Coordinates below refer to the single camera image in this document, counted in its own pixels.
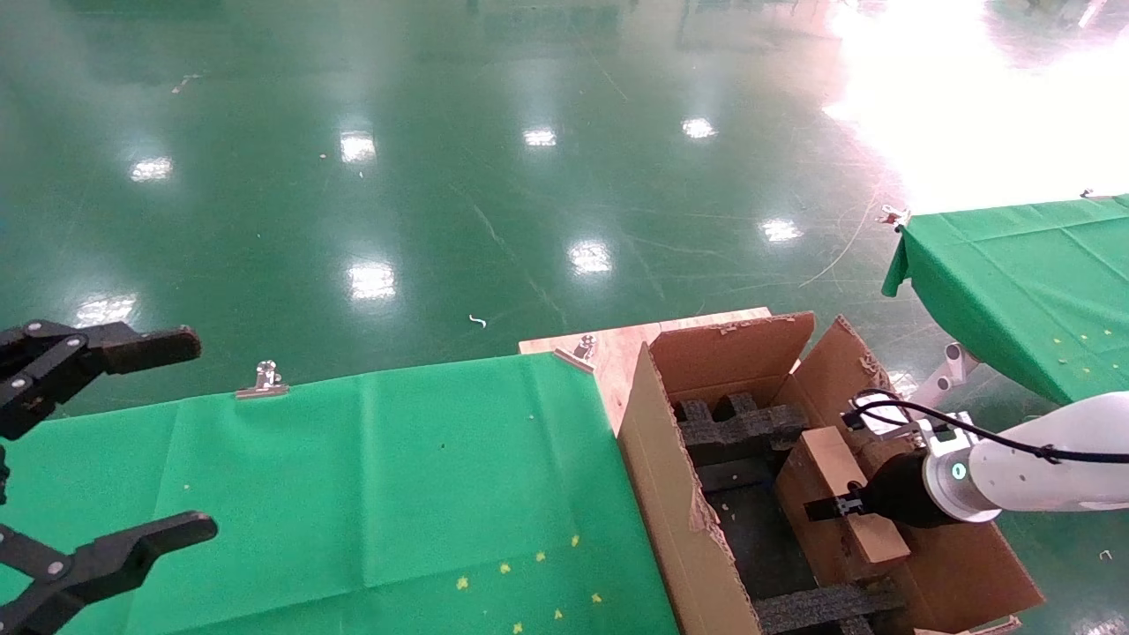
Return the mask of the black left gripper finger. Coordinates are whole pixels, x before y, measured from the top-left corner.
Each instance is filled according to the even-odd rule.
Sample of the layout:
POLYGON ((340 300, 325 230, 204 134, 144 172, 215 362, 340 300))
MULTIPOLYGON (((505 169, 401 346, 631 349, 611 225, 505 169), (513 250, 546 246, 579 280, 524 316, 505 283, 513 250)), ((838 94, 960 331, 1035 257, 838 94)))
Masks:
POLYGON ((185 512, 103 534, 64 554, 5 524, 1 563, 30 582, 3 604, 3 632, 56 634, 88 606, 142 586, 161 556, 209 542, 218 532, 213 517, 185 512))
POLYGON ((189 327, 141 333, 124 322, 88 328, 40 320, 1 333, 1 434, 17 441, 100 375, 157 369, 201 356, 189 327))

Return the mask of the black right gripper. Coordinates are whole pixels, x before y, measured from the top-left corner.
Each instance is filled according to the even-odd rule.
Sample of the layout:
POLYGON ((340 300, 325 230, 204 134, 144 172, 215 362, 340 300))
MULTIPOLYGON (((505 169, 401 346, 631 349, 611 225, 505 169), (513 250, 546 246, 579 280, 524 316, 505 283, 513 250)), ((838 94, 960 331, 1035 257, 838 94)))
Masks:
POLYGON ((809 501, 804 511, 811 522, 876 513, 907 527, 927 529, 929 494, 924 482, 924 462, 926 456, 921 453, 892 456, 870 476, 860 494, 809 501))

